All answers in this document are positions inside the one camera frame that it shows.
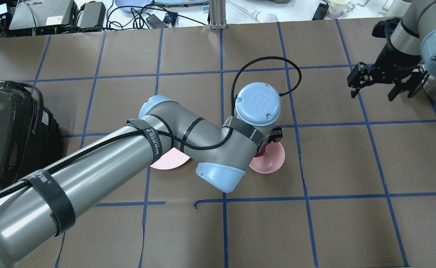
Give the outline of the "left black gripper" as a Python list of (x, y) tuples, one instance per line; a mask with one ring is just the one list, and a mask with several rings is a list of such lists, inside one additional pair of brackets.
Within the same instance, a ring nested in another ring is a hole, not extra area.
[(263, 142), (262, 146), (259, 148), (259, 151), (264, 147), (268, 146), (272, 143), (279, 143), (281, 139), (283, 138), (283, 132), (282, 127), (274, 127), (269, 135), (267, 136), (266, 140)]

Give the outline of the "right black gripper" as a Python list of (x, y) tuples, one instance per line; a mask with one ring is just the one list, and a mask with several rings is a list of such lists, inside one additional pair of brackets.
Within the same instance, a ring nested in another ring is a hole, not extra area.
[(428, 75), (420, 61), (418, 55), (384, 48), (374, 64), (359, 62), (348, 75), (351, 98), (356, 98), (362, 88), (376, 83), (394, 85), (388, 93), (389, 101), (403, 92), (415, 92)]

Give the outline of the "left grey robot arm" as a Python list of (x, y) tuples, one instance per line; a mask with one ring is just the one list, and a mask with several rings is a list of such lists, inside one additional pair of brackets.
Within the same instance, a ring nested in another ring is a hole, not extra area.
[(243, 87), (234, 112), (217, 127), (176, 101), (155, 95), (139, 117), (0, 191), (0, 268), (11, 268), (137, 173), (176, 148), (198, 163), (196, 174), (232, 192), (266, 144), (281, 113), (267, 83)]

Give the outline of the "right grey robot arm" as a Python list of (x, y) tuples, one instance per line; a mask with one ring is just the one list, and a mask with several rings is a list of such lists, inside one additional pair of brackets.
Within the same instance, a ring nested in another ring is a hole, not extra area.
[(347, 77), (351, 97), (374, 84), (392, 84), (388, 100), (414, 97), (429, 76), (436, 78), (436, 0), (412, 0), (402, 17), (379, 21), (372, 36), (386, 44), (375, 63), (359, 62)]

